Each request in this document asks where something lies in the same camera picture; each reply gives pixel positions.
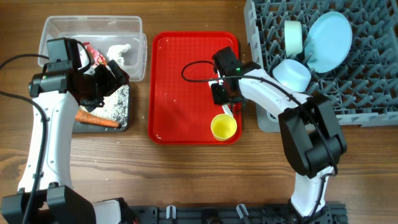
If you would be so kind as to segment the orange carrot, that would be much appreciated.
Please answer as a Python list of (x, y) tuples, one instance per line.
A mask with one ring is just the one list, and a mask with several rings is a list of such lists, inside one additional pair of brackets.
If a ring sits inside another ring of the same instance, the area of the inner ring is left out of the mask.
[(105, 126), (110, 128), (119, 127), (119, 123), (117, 121), (101, 118), (83, 110), (78, 110), (75, 120), (81, 123), (93, 124), (97, 126)]

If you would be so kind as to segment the red snack wrapper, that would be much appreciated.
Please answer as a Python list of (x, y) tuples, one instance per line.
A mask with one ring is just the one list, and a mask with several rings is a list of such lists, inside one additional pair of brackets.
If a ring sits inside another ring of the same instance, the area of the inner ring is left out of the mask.
[(90, 54), (90, 57), (92, 59), (91, 64), (93, 67), (96, 67), (98, 65), (107, 65), (105, 57), (98, 49), (93, 47), (89, 42), (84, 42), (83, 45)]

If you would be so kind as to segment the white rice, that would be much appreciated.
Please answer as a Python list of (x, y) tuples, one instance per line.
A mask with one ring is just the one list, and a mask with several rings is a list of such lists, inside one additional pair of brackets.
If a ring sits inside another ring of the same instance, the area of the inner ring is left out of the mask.
[(104, 106), (90, 113), (101, 118), (117, 121), (120, 128), (125, 128), (128, 122), (129, 85), (123, 85), (112, 95), (104, 98)]

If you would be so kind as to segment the white plastic spoon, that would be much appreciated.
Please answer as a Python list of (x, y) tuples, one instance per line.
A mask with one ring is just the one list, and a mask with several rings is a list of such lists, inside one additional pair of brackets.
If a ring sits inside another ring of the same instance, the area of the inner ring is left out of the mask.
[(222, 105), (222, 109), (225, 114), (228, 114), (229, 116), (233, 117), (233, 112), (231, 111), (228, 105)]

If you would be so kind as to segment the white tissue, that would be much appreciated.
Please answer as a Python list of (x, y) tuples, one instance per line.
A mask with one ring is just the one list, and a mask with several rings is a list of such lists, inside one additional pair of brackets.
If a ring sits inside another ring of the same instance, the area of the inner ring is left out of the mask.
[(126, 53), (130, 48), (131, 48), (130, 44), (112, 45), (109, 47), (106, 56), (109, 59), (109, 61), (114, 60), (119, 66), (124, 66), (125, 60), (122, 54)]

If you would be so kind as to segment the yellow plastic cup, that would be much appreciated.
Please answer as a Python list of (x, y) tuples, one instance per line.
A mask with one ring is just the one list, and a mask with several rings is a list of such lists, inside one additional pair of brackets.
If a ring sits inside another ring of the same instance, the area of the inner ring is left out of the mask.
[(237, 131), (236, 120), (228, 114), (218, 114), (211, 121), (211, 132), (218, 141), (226, 141)]

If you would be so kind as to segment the small light blue bowl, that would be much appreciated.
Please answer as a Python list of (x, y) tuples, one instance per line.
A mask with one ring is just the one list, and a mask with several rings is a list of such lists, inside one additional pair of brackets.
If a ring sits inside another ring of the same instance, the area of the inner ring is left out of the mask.
[(312, 77), (304, 65), (292, 59), (283, 60), (272, 70), (272, 74), (287, 88), (301, 93), (307, 89)]

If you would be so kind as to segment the green bowl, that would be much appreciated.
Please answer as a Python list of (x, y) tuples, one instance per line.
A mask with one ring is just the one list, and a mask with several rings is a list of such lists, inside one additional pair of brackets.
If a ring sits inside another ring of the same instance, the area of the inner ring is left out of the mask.
[(289, 57), (303, 51), (302, 24), (299, 21), (284, 22), (285, 52)]

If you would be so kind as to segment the large light blue plate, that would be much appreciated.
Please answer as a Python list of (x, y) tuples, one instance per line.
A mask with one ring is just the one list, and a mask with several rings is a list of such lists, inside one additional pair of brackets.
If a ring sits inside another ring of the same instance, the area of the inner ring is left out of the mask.
[(317, 73), (338, 67), (347, 57), (353, 31), (347, 18), (339, 12), (328, 12), (311, 26), (305, 40), (307, 65)]

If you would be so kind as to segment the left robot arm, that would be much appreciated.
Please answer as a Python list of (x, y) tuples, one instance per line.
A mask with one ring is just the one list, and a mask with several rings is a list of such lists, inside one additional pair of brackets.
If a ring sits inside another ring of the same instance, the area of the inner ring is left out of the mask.
[(26, 102), (34, 109), (27, 165), (15, 195), (5, 196), (1, 214), (8, 223), (135, 223), (122, 198), (89, 202), (76, 193), (70, 174), (72, 132), (78, 109), (95, 109), (129, 82), (114, 61), (83, 65), (84, 45), (70, 38), (47, 42), (47, 63), (29, 83)]

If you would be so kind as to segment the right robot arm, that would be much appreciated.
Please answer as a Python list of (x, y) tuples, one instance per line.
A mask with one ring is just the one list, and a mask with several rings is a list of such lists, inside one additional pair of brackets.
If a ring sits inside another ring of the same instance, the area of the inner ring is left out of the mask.
[(243, 64), (231, 47), (217, 51), (212, 64), (223, 82), (213, 89), (218, 104), (232, 103), (233, 93), (238, 92), (278, 119), (284, 154), (296, 173), (290, 222), (337, 222), (332, 206), (325, 202), (325, 192), (328, 179), (338, 174), (347, 144), (330, 100), (283, 86), (257, 63)]

